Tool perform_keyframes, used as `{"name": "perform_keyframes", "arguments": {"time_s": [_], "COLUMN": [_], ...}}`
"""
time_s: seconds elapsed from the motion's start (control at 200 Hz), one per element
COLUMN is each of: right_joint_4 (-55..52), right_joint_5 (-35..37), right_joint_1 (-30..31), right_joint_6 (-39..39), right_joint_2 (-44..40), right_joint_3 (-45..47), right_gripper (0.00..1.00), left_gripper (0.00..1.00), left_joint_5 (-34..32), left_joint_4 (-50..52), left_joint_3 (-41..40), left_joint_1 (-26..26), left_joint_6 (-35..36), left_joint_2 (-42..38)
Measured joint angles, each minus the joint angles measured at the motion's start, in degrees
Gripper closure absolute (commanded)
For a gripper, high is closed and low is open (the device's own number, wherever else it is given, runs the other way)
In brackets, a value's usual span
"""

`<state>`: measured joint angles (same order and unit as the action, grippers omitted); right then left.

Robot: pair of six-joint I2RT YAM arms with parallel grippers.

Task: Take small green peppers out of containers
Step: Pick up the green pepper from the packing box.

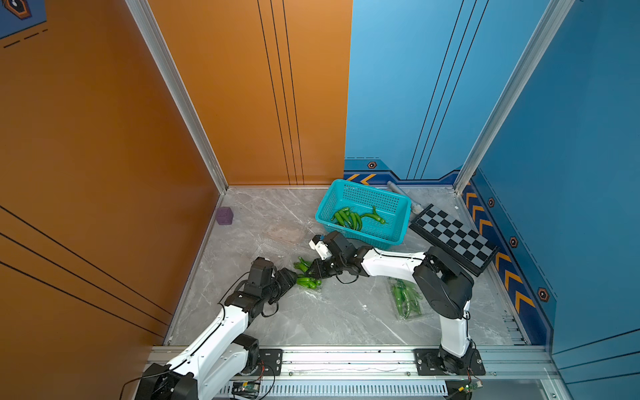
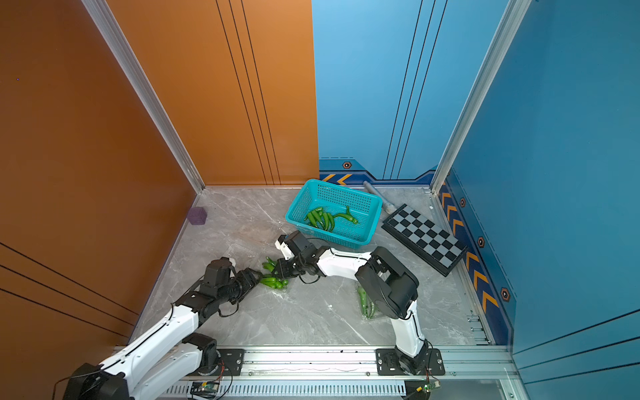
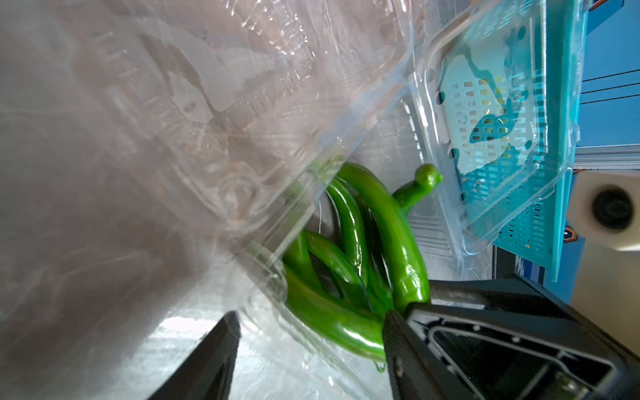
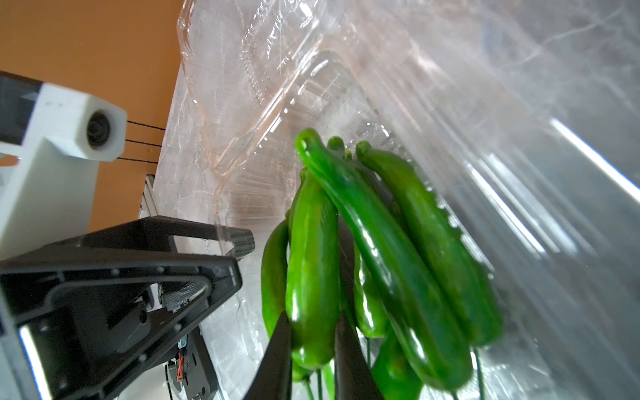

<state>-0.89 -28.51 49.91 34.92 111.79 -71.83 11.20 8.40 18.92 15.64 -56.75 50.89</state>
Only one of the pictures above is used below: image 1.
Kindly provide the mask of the small green pepper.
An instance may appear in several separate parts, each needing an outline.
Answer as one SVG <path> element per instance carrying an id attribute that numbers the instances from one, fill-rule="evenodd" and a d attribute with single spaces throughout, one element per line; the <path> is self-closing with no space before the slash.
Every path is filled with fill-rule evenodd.
<path id="1" fill-rule="evenodd" d="M 299 257 L 298 261 L 296 261 L 293 264 L 294 268 L 304 274 L 306 274 L 308 272 L 308 270 L 311 268 L 311 263 L 306 261 L 304 258 Z"/>
<path id="2" fill-rule="evenodd" d="M 317 289 L 322 285 L 321 280 L 310 277 L 298 277 L 296 283 L 297 285 L 310 289 Z"/>
<path id="3" fill-rule="evenodd" d="M 375 207 L 372 207 L 372 211 L 370 213 L 362 213 L 359 215 L 360 218 L 371 218 L 373 221 L 376 221 L 381 224 L 386 224 L 386 220 L 377 213 Z"/>

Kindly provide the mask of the teal plastic mesh basket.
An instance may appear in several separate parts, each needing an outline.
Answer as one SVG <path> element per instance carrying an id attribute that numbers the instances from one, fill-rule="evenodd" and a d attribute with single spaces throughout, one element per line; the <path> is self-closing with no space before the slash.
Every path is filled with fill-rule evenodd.
<path id="1" fill-rule="evenodd" d="M 330 233 L 388 250 L 403 243 L 410 213 L 406 196 L 339 179 L 328 188 L 315 218 Z"/>

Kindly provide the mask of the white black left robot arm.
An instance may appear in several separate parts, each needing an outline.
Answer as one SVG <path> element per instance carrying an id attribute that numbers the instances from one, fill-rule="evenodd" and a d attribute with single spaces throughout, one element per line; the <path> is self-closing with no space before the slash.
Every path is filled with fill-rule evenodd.
<path id="1" fill-rule="evenodd" d="M 149 366 L 138 379 L 136 399 L 211 399 L 237 374 L 258 367 L 259 341 L 245 331 L 265 305 L 277 304 L 298 274 L 258 258 L 220 301 L 220 313 L 178 356 Z"/>

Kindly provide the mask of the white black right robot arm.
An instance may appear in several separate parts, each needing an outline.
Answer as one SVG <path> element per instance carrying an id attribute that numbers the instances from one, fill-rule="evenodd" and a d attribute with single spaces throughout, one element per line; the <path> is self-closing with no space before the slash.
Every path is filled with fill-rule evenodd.
<path id="1" fill-rule="evenodd" d="M 475 348 L 468 332 L 473 278 L 437 247 L 421 253 L 355 247 L 339 232 L 316 235 L 309 246 L 318 254 L 307 274 L 325 279 L 349 273 L 359 277 L 396 278 L 415 284 L 438 314 L 441 340 L 435 368 L 448 375 L 471 372 Z"/>

